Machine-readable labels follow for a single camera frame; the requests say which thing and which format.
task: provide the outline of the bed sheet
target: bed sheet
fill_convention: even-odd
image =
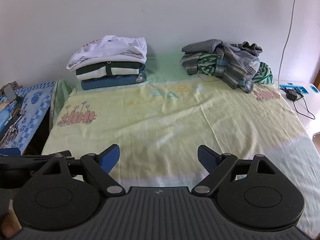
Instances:
[[[197,160],[201,144],[244,159],[264,154],[303,193],[306,205],[298,228],[316,237],[320,157],[274,86],[254,85],[246,94],[215,77],[192,78],[176,67],[169,81],[165,72],[172,68],[164,66],[161,73],[160,68],[150,67],[144,84],[74,89],[43,154],[70,150],[79,158],[116,143],[121,155],[110,174],[126,189],[192,188],[207,175]]]

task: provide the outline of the wall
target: wall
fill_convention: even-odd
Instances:
[[[255,42],[277,76],[293,0],[0,0],[0,84],[64,78],[79,47],[106,34],[143,36],[148,55],[210,38]],[[297,0],[282,80],[313,81],[320,0]]]

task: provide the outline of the power adapter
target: power adapter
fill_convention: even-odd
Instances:
[[[287,92],[287,93],[286,93],[286,97],[287,97],[289,100],[291,100],[291,101],[293,101],[293,102],[297,100],[298,94],[297,94],[296,92],[294,92],[294,91],[292,91],[292,90],[287,90],[286,92]]]

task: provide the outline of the screw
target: screw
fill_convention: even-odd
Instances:
[[[110,186],[107,191],[111,194],[118,194],[122,192],[122,188],[120,186]]]
[[[210,191],[210,188],[207,186],[196,186],[195,187],[195,192],[199,194],[206,194]]]

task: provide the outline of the black cable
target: black cable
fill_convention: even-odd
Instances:
[[[310,119],[312,119],[312,120],[315,120],[316,117],[314,116],[313,113],[311,113],[311,112],[309,111],[309,109],[308,109],[308,107],[307,107],[307,103],[306,103],[306,101],[304,100],[303,95],[301,94],[301,92],[297,91],[296,89],[295,89],[295,91],[301,96],[301,98],[303,99],[303,101],[304,101],[304,103],[305,103],[305,105],[306,105],[306,108],[307,108],[308,113],[309,113],[309,114],[312,114],[313,118],[310,117],[310,116],[307,116],[307,115],[305,115],[305,114],[300,113],[300,112],[297,110],[296,105],[294,104],[294,101],[293,101],[294,109],[297,111],[298,114],[301,114],[301,115],[303,115],[303,116],[305,116],[305,117],[307,117],[307,118],[310,118]]]

